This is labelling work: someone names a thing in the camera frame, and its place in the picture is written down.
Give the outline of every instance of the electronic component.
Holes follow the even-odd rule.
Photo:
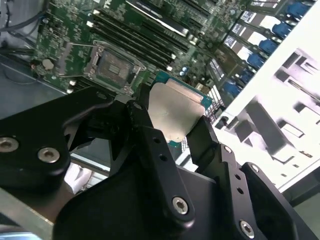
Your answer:
[[[155,20],[165,28],[185,37],[187,36],[189,30],[174,22],[173,20],[167,18],[162,15],[155,7],[149,6],[142,1],[139,0],[127,0],[128,4],[130,4],[135,9],[139,10],[141,13],[147,15],[151,19]]]
[[[43,67],[44,67],[45,70],[52,70],[52,69],[54,69],[54,67],[55,67],[55,65],[53,64],[53,62],[52,62],[50,59],[48,59],[48,58],[46,58],[46,59],[44,59],[44,60],[42,61],[42,65],[43,65]]]
[[[32,69],[65,92],[95,86],[131,95],[140,83],[152,83],[159,71],[195,87],[192,76],[203,73],[200,64],[210,62],[241,15],[219,11],[216,0],[49,2],[32,59],[45,61]],[[97,41],[106,44],[101,52]]]
[[[95,81],[108,79],[122,88],[130,85],[146,67],[135,57],[106,42],[94,41],[90,62],[83,74]]]

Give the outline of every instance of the screw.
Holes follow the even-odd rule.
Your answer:
[[[259,168],[256,165],[251,164],[251,167],[258,173],[259,172]]]
[[[19,143],[12,137],[0,137],[0,153],[10,153],[17,150]]]
[[[241,230],[242,232],[250,239],[254,239],[255,238],[255,232],[254,230],[252,229],[252,227],[250,226],[249,223],[247,223],[246,221],[244,220],[241,220],[240,221],[240,227],[241,227]]]
[[[44,24],[48,24],[48,23],[49,23],[49,19],[48,19],[48,18],[44,18],[44,19],[42,19],[42,22],[43,22]]]
[[[38,152],[38,158],[48,164],[53,164],[60,158],[60,153],[52,147],[44,147]]]
[[[224,148],[224,150],[226,150],[228,153],[232,153],[232,150],[230,149],[230,147],[224,146],[223,148]]]
[[[107,96],[106,95],[104,95],[103,93],[101,93],[101,92],[96,92],[96,95],[98,96],[98,98],[101,98],[101,99],[107,99]]]
[[[138,103],[136,103],[136,102],[134,102],[133,105],[134,105],[137,109],[140,109],[140,110],[142,109],[142,107],[141,107]]]
[[[182,215],[187,214],[187,212],[188,212],[188,204],[181,197],[178,197],[178,196],[174,197],[173,200],[172,200],[172,204],[173,204],[174,209],[178,213],[180,213]]]

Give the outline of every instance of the cable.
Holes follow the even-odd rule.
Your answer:
[[[49,8],[49,2],[50,0],[45,0],[44,2],[44,6],[43,6],[43,10],[41,10],[40,12],[38,12],[35,16],[29,18],[28,20],[18,23],[16,25],[13,26],[6,26],[3,28],[0,28],[0,33],[1,32],[12,32],[12,31],[16,31],[19,29],[24,28],[25,26],[28,26],[29,24],[32,24],[33,22],[35,22],[36,20],[38,20],[39,18],[43,17],[45,15],[45,13],[47,12],[48,8]]]
[[[34,27],[31,29],[31,31],[25,35],[23,35],[19,32],[15,32],[15,31],[8,31],[8,34],[10,34],[11,36],[13,36],[15,38],[26,40],[26,38],[30,37],[34,33],[34,31],[37,29],[40,22],[41,22],[41,19],[38,19],[37,23],[34,25]]]
[[[31,56],[34,54],[33,49],[28,48],[0,48],[0,54],[17,54]]]
[[[14,83],[14,84],[18,84],[18,85],[31,85],[31,84],[35,84],[35,83],[38,82],[38,79],[35,79],[35,80],[33,80],[33,81],[26,81],[26,82],[14,81],[14,80],[12,80],[12,79],[8,76],[8,74],[7,74],[6,69],[5,69],[4,66],[2,66],[2,72],[3,72],[3,75],[7,78],[7,80],[8,80],[9,82]]]

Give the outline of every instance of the ram slot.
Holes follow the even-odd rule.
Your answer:
[[[173,58],[172,52],[169,53],[169,52],[162,51],[158,45],[154,45],[153,43],[149,42],[147,39],[144,39],[140,36],[136,36],[136,35],[131,34],[130,32],[128,32],[128,31],[124,30],[123,28],[117,26],[116,24],[108,21],[107,19],[102,18],[101,16],[95,15],[93,17],[93,19],[94,19],[94,23],[103,23],[104,25],[108,26],[108,28],[113,29],[113,31],[117,32],[118,34],[123,35],[126,38],[132,39],[137,44],[148,47],[150,51],[155,52],[156,54],[162,56],[163,58],[166,58],[166,59]]]
[[[91,31],[95,34],[100,35],[101,37],[105,38],[106,40],[120,46],[121,48],[126,49],[127,51],[133,53],[134,55],[138,56],[141,59],[144,59],[151,64],[155,65],[158,68],[161,69],[167,69],[167,64],[164,64],[162,59],[159,59],[156,56],[150,56],[150,52],[143,52],[137,49],[137,46],[134,44],[130,44],[128,42],[125,42],[119,36],[115,36],[114,32],[105,30],[105,29],[100,29],[99,27],[94,27],[91,29]]]
[[[197,5],[192,0],[180,0],[180,1],[183,2],[184,4],[188,5],[189,7],[193,8],[195,11],[197,11],[198,13],[200,13],[201,15],[203,15],[206,18],[208,18],[211,15],[210,12],[208,12],[207,10],[202,8],[201,6]]]
[[[103,15],[103,17],[106,18],[109,22],[121,27],[122,29],[125,29],[127,32],[131,33],[132,35],[135,35],[135,36],[140,37],[142,39],[146,39],[149,44],[152,44],[156,48],[161,49],[163,52],[165,52],[167,54],[173,53],[169,48],[166,47],[166,45],[163,42],[157,42],[154,39],[146,36],[145,34],[142,34],[138,30],[135,30],[134,28],[124,24],[123,22],[121,22],[115,18],[111,18],[108,15],[108,13],[105,12],[104,10],[99,10],[98,12],[99,12],[99,14]]]
[[[127,45],[132,46],[133,48],[139,50],[140,52],[143,52],[144,55],[152,57],[153,59],[156,59],[157,61],[161,61],[165,64],[169,64],[172,61],[171,58],[165,58],[165,57],[158,55],[156,52],[150,50],[148,47],[141,45],[126,36],[121,35],[117,31],[113,31],[108,26],[105,26],[105,25],[101,24],[100,22],[97,23],[96,25],[103,32],[106,32],[109,35],[112,35],[112,36],[116,37],[117,39],[122,40],[122,42],[126,43]]]
[[[155,34],[156,36],[158,36],[159,38],[163,39],[164,41],[167,41],[168,43],[174,45],[176,48],[178,48],[179,50],[183,51],[184,53],[188,52],[188,50],[189,50],[188,46],[186,46],[185,44],[183,44],[183,43],[177,41],[176,39],[168,36],[164,32],[156,29],[155,27],[151,26],[147,22],[143,22],[142,26],[145,29],[147,29],[150,32],[152,32],[153,34]]]

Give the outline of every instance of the expansion slot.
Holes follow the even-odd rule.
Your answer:
[[[211,15],[210,12],[208,12],[207,10],[205,10],[204,8],[197,5],[196,3],[194,3],[191,0],[180,0],[180,1],[183,2],[184,4],[188,5],[189,7],[193,8],[195,11],[202,14],[206,18],[208,18]]]
[[[109,21],[108,19],[105,19],[101,16],[95,15],[93,17],[94,19],[94,24],[97,23],[103,23],[106,25],[110,30],[112,29],[113,31],[117,32],[118,34],[123,35],[126,38],[129,38],[133,41],[135,41],[137,44],[140,44],[142,46],[145,46],[149,49],[149,51],[152,51],[160,56],[162,56],[165,59],[175,59],[176,56],[173,54],[172,51],[169,51],[168,49],[164,49],[163,47],[159,46],[156,42],[152,42],[149,39],[146,39],[142,36],[138,36],[136,34],[132,34],[131,32],[126,31],[123,26],[118,26],[114,24],[113,22]]]
[[[189,50],[188,46],[186,46],[185,44],[183,44],[183,43],[177,41],[176,39],[168,36],[164,32],[156,29],[155,27],[151,26],[149,23],[143,22],[142,23],[142,27],[144,27],[145,29],[149,30],[153,34],[157,35],[159,38],[163,39],[164,41],[167,41],[168,43],[174,45],[176,48],[178,48],[179,50],[183,51],[184,53],[188,52],[188,50]]]
[[[203,27],[199,22],[197,22],[193,18],[189,19],[189,24],[190,24],[190,26],[192,26],[192,27],[194,27],[194,28],[196,28],[198,30],[201,30],[201,28]]]
[[[166,29],[169,29],[170,31],[179,34],[183,37],[187,36],[189,32],[188,29],[181,26],[179,23],[172,20],[171,18],[162,15],[162,13],[156,7],[149,6],[148,4],[139,0],[126,0],[126,2],[139,12],[148,16],[150,19],[153,19],[154,21],[164,26]]]

